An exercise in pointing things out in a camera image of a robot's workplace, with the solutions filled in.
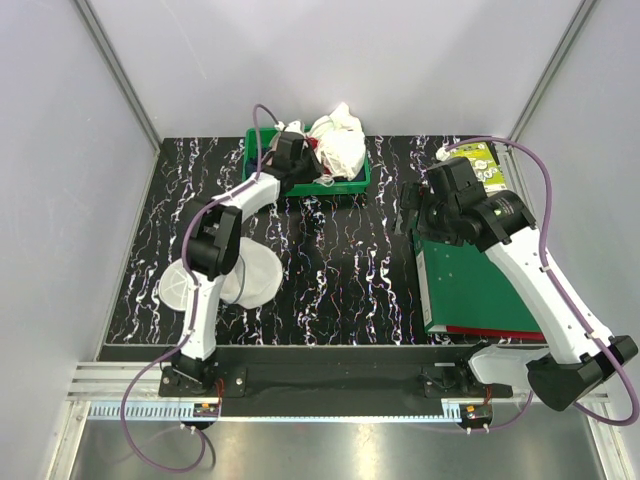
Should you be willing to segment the white bra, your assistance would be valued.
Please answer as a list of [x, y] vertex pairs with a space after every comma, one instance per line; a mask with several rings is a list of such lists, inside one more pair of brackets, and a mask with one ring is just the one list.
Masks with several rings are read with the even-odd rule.
[[321, 164], [315, 183], [331, 187], [338, 178], [352, 181], [357, 177], [366, 156], [365, 134], [360, 119], [345, 102], [317, 119], [307, 136], [316, 141], [314, 152]]

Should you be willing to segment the white mesh laundry bag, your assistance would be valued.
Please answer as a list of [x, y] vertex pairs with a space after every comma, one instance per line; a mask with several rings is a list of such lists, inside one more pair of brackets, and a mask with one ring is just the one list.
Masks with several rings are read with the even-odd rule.
[[[283, 280], [279, 257], [268, 247], [248, 237], [240, 239], [239, 258], [223, 282], [220, 299], [229, 305], [255, 309], [276, 296]], [[181, 260], [172, 262], [162, 274], [158, 295], [170, 309], [184, 312], [189, 277]]]

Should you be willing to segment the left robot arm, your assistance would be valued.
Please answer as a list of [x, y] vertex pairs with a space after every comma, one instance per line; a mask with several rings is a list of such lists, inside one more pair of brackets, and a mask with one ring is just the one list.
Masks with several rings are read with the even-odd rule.
[[243, 222], [321, 172], [307, 137], [283, 131], [268, 155], [257, 160], [251, 176], [196, 205], [181, 247], [187, 280], [184, 326], [178, 345], [165, 355], [181, 384], [193, 395], [206, 395], [216, 385], [215, 329], [220, 294], [240, 258]]

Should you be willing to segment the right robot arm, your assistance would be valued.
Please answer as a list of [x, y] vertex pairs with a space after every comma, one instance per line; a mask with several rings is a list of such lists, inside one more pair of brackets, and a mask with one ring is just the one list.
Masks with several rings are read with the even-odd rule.
[[547, 407], [564, 411], [613, 375], [639, 352], [628, 335], [615, 336], [589, 308], [542, 246], [541, 231], [512, 191], [492, 195], [465, 157], [427, 171], [427, 181], [406, 182], [395, 230], [422, 240], [477, 248], [506, 278], [547, 343], [538, 349], [482, 345], [454, 371], [454, 384], [476, 396], [489, 384], [530, 389]]

